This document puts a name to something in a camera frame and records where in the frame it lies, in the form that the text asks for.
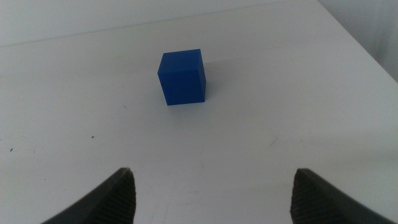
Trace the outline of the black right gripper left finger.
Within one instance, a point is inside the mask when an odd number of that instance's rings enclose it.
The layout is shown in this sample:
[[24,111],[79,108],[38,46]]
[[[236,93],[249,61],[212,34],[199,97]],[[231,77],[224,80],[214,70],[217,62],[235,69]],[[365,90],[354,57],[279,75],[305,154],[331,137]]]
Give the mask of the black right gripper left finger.
[[46,224],[134,223],[136,186],[132,171],[123,167]]

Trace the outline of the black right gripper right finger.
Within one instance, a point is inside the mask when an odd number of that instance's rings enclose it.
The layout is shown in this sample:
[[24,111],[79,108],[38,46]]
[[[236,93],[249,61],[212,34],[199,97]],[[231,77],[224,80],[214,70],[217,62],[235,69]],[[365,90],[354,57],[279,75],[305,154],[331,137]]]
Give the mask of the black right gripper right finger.
[[294,224],[394,224],[304,168],[294,176],[290,216]]

